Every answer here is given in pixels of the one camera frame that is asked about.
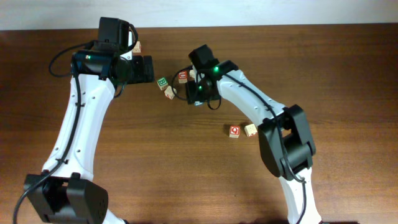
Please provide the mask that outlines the picture block blue side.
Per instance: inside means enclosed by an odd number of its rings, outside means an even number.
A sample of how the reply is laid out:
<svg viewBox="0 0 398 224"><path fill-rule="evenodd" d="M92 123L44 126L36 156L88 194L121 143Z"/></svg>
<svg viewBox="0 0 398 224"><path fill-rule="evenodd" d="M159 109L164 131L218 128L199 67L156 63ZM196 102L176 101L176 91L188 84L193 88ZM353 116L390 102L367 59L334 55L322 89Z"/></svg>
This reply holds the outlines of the picture block blue side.
<svg viewBox="0 0 398 224"><path fill-rule="evenodd" d="M195 106L201 106L201 105L203 105L203 104L204 104L204 102L200 102L200 101L194 102L194 105L195 105Z"/></svg>

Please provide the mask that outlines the plain block red side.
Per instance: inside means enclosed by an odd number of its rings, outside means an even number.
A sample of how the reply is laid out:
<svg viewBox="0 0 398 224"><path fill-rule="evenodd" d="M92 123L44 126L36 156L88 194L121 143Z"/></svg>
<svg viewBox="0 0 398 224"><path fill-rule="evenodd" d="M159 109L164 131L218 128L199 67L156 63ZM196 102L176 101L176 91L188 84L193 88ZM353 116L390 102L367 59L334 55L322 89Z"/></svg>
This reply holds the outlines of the plain block red side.
<svg viewBox="0 0 398 224"><path fill-rule="evenodd" d="M164 91L165 96L170 100L174 99L176 93L177 93L176 89L173 88L172 86L168 86Z"/></svg>

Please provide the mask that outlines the green B letter block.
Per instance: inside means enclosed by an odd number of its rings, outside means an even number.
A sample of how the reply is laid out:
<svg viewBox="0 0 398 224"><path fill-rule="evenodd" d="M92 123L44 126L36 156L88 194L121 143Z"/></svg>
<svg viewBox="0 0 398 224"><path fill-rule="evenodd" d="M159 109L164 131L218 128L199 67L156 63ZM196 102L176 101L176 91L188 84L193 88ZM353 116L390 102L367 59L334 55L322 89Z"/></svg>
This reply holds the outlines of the green B letter block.
<svg viewBox="0 0 398 224"><path fill-rule="evenodd" d="M157 84L158 87L163 91L165 89L167 89L167 87L169 86L169 83L167 81L167 79L165 77L162 77L160 79L157 80Z"/></svg>

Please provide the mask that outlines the red Q letter block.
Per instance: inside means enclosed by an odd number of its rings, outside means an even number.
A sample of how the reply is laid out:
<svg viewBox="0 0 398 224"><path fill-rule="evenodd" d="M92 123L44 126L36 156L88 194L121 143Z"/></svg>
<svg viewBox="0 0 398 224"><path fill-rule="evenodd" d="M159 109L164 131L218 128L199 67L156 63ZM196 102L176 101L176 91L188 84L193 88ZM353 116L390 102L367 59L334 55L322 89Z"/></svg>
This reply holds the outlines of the red Q letter block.
<svg viewBox="0 0 398 224"><path fill-rule="evenodd" d="M238 138L240 136L241 128L239 126L230 126L229 128L229 137L230 138Z"/></svg>

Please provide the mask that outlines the plain block red edge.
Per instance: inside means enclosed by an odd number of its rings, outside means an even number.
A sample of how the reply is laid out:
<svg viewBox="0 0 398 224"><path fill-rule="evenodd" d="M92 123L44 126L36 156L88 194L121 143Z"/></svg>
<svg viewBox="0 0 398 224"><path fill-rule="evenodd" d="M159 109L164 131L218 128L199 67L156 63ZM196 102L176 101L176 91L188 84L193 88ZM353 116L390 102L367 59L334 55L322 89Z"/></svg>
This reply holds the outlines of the plain block red edge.
<svg viewBox="0 0 398 224"><path fill-rule="evenodd" d="M257 128L255 124L249 124L244 127L244 131L247 137L255 136L257 134Z"/></svg>

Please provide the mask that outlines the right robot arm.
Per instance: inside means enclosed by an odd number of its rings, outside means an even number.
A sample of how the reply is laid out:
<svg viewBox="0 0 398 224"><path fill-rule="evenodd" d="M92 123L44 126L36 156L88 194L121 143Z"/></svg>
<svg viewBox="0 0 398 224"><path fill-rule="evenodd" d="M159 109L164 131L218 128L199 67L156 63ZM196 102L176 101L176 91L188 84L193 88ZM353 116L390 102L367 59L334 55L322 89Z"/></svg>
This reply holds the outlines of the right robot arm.
<svg viewBox="0 0 398 224"><path fill-rule="evenodd" d="M312 189L315 143L304 110L268 97L230 60L220 62L207 45L188 55L195 79L186 84L187 101L226 100L255 125L261 159L280 181L289 223L321 223Z"/></svg>

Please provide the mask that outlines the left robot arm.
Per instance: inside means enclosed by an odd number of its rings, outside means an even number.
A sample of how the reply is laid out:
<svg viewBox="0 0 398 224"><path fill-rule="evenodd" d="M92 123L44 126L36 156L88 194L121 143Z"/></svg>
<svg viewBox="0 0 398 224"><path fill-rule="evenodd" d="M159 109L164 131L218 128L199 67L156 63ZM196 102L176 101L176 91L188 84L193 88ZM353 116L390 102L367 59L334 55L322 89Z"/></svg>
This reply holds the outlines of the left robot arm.
<svg viewBox="0 0 398 224"><path fill-rule="evenodd" d="M54 148L39 175L25 178L22 198L45 223L121 223L108 192L93 182L96 145L110 102L130 84L154 81L150 56L135 56L138 34L102 17L98 38L72 48L71 88Z"/></svg>

